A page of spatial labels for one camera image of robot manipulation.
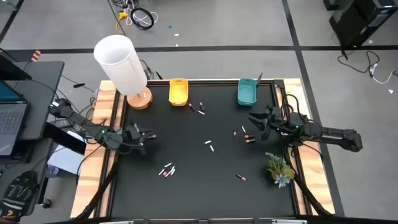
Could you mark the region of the black monitor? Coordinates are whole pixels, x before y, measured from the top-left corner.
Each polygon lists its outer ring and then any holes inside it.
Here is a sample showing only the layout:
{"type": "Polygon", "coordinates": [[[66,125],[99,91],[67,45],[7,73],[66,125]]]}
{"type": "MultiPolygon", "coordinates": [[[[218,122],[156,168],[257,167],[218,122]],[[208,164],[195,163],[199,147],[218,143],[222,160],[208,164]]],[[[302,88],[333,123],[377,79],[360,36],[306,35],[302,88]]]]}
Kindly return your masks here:
{"type": "Polygon", "coordinates": [[[0,80],[1,81],[23,81],[31,80],[32,77],[26,71],[28,62],[23,67],[18,66],[11,61],[11,57],[4,53],[0,53],[0,80]]]}

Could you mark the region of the white shade wooden lamp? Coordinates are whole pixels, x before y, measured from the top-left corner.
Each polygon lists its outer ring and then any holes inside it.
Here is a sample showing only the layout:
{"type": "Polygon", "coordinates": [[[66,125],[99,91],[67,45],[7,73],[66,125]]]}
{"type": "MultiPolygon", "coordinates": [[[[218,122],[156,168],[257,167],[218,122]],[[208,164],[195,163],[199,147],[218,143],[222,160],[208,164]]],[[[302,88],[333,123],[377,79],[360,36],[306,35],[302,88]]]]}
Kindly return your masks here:
{"type": "Polygon", "coordinates": [[[93,56],[135,110],[143,110],[152,103],[148,77],[128,37],[109,35],[101,39],[94,47],[93,56]]]}

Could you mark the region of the artificial succulent plant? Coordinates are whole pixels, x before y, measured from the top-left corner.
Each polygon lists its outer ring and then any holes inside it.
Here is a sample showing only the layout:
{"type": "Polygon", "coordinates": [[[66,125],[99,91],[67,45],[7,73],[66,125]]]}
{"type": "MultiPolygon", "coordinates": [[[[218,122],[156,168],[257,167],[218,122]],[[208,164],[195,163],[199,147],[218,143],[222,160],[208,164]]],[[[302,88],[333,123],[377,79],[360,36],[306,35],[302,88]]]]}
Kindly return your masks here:
{"type": "Polygon", "coordinates": [[[267,170],[271,173],[271,177],[274,183],[278,185],[278,188],[290,184],[290,181],[294,179],[295,176],[293,168],[291,168],[282,157],[269,152],[266,152],[265,155],[268,157],[267,170]]]}

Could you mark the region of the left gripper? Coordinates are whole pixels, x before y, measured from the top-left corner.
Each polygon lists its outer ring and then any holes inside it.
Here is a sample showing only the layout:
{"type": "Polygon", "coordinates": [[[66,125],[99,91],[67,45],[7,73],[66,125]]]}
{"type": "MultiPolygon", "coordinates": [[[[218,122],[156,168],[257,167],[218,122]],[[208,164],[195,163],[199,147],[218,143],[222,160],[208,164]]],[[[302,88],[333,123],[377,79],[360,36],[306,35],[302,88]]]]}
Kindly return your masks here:
{"type": "Polygon", "coordinates": [[[144,145],[144,135],[154,131],[151,128],[139,128],[140,134],[134,129],[134,124],[127,125],[123,129],[123,143],[126,143],[130,147],[134,147],[139,150],[141,156],[147,154],[146,147],[144,145]]]}

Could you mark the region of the teal plastic basket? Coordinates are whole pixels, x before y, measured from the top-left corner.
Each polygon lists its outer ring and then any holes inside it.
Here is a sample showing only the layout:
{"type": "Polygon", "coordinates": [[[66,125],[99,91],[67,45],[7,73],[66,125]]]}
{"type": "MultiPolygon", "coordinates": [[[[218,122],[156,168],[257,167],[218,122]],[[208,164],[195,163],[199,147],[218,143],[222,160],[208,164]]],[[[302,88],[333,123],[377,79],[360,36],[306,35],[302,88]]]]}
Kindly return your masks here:
{"type": "Polygon", "coordinates": [[[242,78],[238,81],[237,101],[242,106],[252,106],[257,101],[257,81],[242,78]]]}

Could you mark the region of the yellow plastic basket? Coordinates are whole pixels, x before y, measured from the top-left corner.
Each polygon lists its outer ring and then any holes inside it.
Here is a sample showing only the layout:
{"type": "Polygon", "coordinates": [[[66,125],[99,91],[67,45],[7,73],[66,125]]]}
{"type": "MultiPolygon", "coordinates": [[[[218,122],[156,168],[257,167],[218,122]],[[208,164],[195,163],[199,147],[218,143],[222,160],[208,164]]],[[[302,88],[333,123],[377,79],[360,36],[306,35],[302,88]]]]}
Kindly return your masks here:
{"type": "Polygon", "coordinates": [[[174,78],[169,81],[169,102],[173,106],[185,106],[188,101],[188,81],[174,78]]]}

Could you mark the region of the white box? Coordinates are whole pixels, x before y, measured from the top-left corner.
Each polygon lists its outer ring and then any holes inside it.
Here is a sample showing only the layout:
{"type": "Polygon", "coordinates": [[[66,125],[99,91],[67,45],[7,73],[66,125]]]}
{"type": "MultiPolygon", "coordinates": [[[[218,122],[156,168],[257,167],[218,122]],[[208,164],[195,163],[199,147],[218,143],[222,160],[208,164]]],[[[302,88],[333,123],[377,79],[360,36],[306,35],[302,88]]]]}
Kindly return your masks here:
{"type": "Polygon", "coordinates": [[[80,166],[84,158],[86,141],[77,133],[67,131],[67,134],[80,141],[75,144],[71,149],[58,145],[50,159],[47,161],[47,177],[66,177],[80,175],[80,166]]]}

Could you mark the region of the black equipment cabinet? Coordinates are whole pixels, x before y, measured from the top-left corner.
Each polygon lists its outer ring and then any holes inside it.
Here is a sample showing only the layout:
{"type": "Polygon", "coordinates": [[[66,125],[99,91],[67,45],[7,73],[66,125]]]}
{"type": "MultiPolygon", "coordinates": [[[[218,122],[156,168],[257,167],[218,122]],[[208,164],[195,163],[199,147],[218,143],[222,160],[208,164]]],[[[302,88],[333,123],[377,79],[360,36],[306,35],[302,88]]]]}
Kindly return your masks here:
{"type": "Polygon", "coordinates": [[[370,45],[398,22],[398,0],[322,0],[331,40],[343,48],[370,45]]]}

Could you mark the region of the black laptop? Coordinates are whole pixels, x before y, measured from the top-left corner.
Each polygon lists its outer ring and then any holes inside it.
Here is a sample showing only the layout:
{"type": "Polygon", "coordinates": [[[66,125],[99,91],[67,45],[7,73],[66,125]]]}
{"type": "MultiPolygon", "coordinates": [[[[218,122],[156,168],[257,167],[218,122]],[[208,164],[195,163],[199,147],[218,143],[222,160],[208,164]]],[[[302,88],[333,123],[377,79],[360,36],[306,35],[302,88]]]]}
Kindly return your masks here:
{"type": "Polygon", "coordinates": [[[0,80],[0,156],[10,156],[24,123],[29,103],[0,80]]]}

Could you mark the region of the dark grey desk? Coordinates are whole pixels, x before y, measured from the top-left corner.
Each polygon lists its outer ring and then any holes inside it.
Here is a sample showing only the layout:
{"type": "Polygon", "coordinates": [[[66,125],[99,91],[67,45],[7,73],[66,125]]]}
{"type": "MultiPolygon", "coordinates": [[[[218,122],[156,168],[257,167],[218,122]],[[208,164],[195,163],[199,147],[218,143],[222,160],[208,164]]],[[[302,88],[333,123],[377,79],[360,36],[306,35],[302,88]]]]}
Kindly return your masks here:
{"type": "Polygon", "coordinates": [[[30,171],[30,176],[35,177],[36,188],[24,216],[31,215],[36,205],[44,201],[45,188],[47,187],[47,160],[55,149],[55,142],[51,139],[27,141],[21,144],[26,152],[21,160],[0,159],[0,202],[7,186],[18,176],[30,171]]]}

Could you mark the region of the black desk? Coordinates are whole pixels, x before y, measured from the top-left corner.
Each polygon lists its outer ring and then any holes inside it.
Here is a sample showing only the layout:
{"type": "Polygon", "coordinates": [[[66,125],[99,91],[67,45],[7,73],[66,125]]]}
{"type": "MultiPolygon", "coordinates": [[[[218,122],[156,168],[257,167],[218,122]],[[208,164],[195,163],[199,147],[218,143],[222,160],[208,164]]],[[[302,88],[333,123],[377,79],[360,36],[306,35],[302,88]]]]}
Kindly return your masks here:
{"type": "Polygon", "coordinates": [[[32,80],[8,81],[7,84],[20,93],[29,103],[25,125],[20,132],[21,140],[56,138],[63,131],[48,123],[49,106],[55,97],[65,66],[62,61],[49,62],[15,62],[15,66],[24,69],[32,80]]]}

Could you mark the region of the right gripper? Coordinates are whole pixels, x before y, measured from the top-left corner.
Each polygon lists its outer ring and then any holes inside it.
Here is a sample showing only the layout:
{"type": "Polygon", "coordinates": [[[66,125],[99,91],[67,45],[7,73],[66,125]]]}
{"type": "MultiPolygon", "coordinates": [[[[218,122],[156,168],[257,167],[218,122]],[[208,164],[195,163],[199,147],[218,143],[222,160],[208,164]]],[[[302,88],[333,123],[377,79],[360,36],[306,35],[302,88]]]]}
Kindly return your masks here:
{"type": "Polygon", "coordinates": [[[268,140],[271,134],[271,129],[278,131],[280,133],[289,133],[289,128],[281,117],[281,109],[279,107],[274,107],[277,109],[274,116],[268,116],[267,113],[249,113],[249,120],[253,125],[263,125],[260,130],[262,131],[261,139],[263,141],[268,140]]]}

